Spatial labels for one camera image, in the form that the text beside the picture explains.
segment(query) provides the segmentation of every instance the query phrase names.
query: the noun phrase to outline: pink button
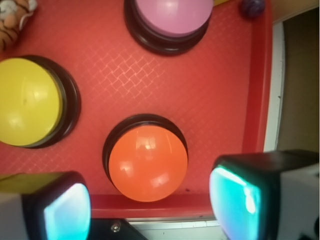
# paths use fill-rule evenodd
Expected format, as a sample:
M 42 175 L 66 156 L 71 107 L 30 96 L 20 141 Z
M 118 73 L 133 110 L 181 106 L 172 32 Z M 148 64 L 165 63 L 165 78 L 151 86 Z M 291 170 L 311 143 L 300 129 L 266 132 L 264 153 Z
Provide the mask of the pink button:
M 168 37 L 184 37 L 210 17 L 213 0 L 135 0 L 143 21 Z

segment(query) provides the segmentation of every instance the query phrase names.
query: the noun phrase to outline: screw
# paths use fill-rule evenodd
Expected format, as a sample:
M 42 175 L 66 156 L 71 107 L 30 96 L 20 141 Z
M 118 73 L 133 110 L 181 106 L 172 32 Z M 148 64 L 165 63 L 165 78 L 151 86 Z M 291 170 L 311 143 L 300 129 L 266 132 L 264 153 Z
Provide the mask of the screw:
M 120 222 L 116 221 L 111 226 L 111 231 L 114 233 L 118 233 L 120 231 Z

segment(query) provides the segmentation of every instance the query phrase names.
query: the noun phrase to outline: yellow button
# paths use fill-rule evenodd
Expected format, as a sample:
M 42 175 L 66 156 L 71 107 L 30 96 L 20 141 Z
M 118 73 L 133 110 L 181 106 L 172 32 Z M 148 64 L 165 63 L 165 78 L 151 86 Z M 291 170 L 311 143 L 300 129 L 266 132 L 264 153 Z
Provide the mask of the yellow button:
M 62 96 L 54 78 L 33 61 L 0 62 L 0 141 L 34 144 L 49 135 L 62 114 Z

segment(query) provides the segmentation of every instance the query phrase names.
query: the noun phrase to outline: tray rim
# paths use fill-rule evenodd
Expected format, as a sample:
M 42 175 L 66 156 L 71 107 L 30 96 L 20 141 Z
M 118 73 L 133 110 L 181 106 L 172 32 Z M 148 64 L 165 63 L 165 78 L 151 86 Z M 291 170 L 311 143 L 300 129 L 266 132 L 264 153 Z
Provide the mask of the tray rim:
M 249 87 L 242 153 L 263 152 L 268 120 L 272 68 L 272 11 L 270 0 L 265 11 L 252 20 Z M 144 203 L 123 195 L 91 194 L 92 218 L 168 218 L 212 216 L 209 193 L 171 195 L 157 202 Z

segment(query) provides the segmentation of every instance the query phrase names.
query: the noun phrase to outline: orange button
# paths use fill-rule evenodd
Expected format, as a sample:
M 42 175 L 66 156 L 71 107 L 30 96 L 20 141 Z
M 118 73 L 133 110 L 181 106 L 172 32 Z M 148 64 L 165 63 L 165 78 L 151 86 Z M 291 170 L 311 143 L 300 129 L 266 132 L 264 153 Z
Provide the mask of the orange button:
M 130 199 L 152 202 L 172 194 L 188 166 L 187 150 L 171 131 L 155 125 L 135 127 L 115 143 L 109 174 L 115 187 Z

